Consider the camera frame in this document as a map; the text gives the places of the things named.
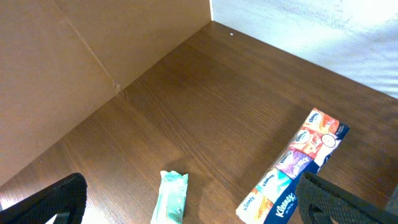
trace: tissue package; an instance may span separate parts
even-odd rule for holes
[[[316,174],[349,131],[349,126],[312,109],[303,125],[260,182],[236,209],[242,221],[287,223],[297,207],[295,188],[302,172]]]

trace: light green object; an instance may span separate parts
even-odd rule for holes
[[[188,174],[162,170],[159,197],[150,224],[181,224],[187,197]]]

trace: brown cardboard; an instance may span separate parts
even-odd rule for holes
[[[210,7],[5,0],[0,21],[2,185],[209,22]]]
[[[209,0],[55,0],[125,88],[210,22]]]

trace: wooden table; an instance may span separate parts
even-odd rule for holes
[[[241,223],[235,208],[314,106],[351,126],[319,176],[385,206],[398,100],[215,22],[3,185],[0,202],[81,172],[83,223],[149,223],[160,171],[176,170],[189,173],[184,223]]]

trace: kleenex package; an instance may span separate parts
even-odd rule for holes
[[[188,174],[161,171],[156,207],[150,224],[181,224],[187,197]]]
[[[287,223],[297,206],[302,172],[316,174],[349,131],[349,126],[312,109],[296,135],[236,209],[247,224]]]

